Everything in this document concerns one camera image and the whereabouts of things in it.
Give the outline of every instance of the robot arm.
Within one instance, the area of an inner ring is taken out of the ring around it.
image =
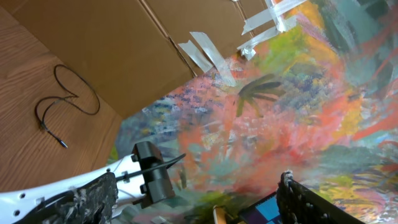
[[[127,205],[148,207],[175,195],[167,169],[184,156],[164,162],[152,143],[137,143],[131,155],[104,168],[32,189],[1,193],[0,222],[55,223],[51,220],[54,217],[63,221],[106,220],[107,216],[120,215]]]

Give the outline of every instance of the silver tape strip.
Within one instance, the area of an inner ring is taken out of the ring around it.
[[[210,60],[214,63],[225,84],[229,86],[236,86],[235,79],[229,70],[229,65],[225,62],[223,56],[221,56],[221,54],[218,52],[216,46],[214,46],[210,38],[202,32],[190,33],[198,42],[200,47],[205,51]]]
[[[266,0],[268,9],[257,13],[249,19],[246,19],[244,21],[242,35],[271,20],[275,21],[278,30],[280,30],[281,32],[286,31],[283,23],[281,23],[282,21],[280,21],[278,17],[305,1],[306,0],[283,0],[280,3],[273,5],[271,0]]]
[[[182,50],[189,55],[189,57],[199,66],[203,72],[209,71],[213,65],[206,59],[206,57],[199,51],[199,49],[189,40],[187,43],[178,44]]]
[[[285,31],[280,31],[278,30],[277,27],[272,27],[270,29],[267,29],[266,31],[262,32],[261,34],[253,37],[246,43],[240,45],[237,49],[241,51],[241,55],[245,56],[246,59],[250,60],[253,58],[253,56],[256,54],[256,51],[254,50],[254,47],[257,44],[260,44],[261,42],[264,42],[266,40],[269,40],[278,34],[282,32],[286,32],[292,28],[294,28],[297,25],[297,17],[292,16],[286,20],[282,21],[285,27]]]

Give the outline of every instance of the white robotic arm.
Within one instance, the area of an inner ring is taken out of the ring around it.
[[[35,213],[61,200],[67,192],[72,194],[75,189],[107,173],[114,174],[108,179],[116,182],[117,186],[112,218],[120,215],[127,205],[140,203],[141,207],[147,207],[174,196],[167,168],[184,156],[164,162],[160,151],[152,143],[137,143],[133,154],[104,168],[32,189],[1,193],[0,223],[31,223]]]

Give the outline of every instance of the painted canvas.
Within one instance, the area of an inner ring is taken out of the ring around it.
[[[247,61],[215,68],[123,121],[117,156],[152,141],[176,197],[118,222],[210,223],[297,181],[366,223],[398,223],[398,6],[393,0],[310,0],[284,17],[297,26]]]

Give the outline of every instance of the wooden table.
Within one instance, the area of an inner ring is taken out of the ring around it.
[[[0,7],[0,192],[48,184],[106,163],[121,117],[103,100],[94,116],[66,103],[47,113],[47,126],[68,149],[39,129],[36,102],[67,95],[52,74],[58,63],[62,62]],[[95,110],[90,89],[66,70],[59,74],[65,86],[81,96],[74,103]],[[40,107],[41,113],[48,103]]]

